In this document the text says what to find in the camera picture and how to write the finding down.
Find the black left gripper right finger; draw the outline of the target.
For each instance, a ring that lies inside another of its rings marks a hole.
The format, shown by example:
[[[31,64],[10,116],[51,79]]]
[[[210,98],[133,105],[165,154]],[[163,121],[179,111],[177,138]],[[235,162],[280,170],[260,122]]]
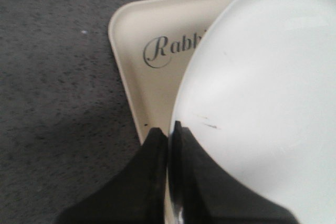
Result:
[[[297,223],[225,172],[179,121],[172,132],[172,203],[178,223]]]

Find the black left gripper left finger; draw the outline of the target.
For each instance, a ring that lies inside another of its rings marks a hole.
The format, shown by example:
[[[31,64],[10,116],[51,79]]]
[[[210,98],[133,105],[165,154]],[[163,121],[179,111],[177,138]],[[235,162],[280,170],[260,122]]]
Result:
[[[129,164],[96,193],[63,211],[57,223],[164,223],[167,137],[150,129]]]

